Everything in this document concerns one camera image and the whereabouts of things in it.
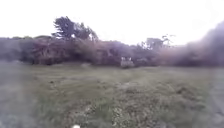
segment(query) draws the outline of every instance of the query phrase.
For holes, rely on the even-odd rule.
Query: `grass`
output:
[[[213,80],[213,70],[205,68],[1,64],[0,71],[0,105],[26,106],[0,112],[26,113],[15,121],[15,127],[22,122],[24,128],[189,128],[205,108]],[[3,103],[9,97],[1,95],[3,87],[15,88],[22,104],[13,97]],[[12,111],[5,115],[18,116]],[[24,124],[27,117],[30,125]],[[2,124],[10,125],[3,118]]]

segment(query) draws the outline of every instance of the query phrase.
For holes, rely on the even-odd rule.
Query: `overcast sky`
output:
[[[103,40],[127,44],[176,35],[176,44],[200,39],[224,20],[224,0],[0,0],[0,36],[50,35],[53,21],[84,22]]]

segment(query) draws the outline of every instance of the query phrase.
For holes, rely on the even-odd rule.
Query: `ground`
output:
[[[0,63],[0,128],[205,128],[223,118],[208,122],[222,77],[208,68]]]

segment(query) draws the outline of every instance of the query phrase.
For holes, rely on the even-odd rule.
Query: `small white object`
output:
[[[80,128],[80,126],[75,124],[75,125],[72,126],[72,128]]]

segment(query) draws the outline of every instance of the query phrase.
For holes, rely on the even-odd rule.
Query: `treeline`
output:
[[[68,17],[57,18],[52,36],[0,38],[0,60],[52,65],[67,61],[95,65],[223,66],[224,22],[198,42],[170,46],[170,35],[137,45],[101,41],[95,31]]]

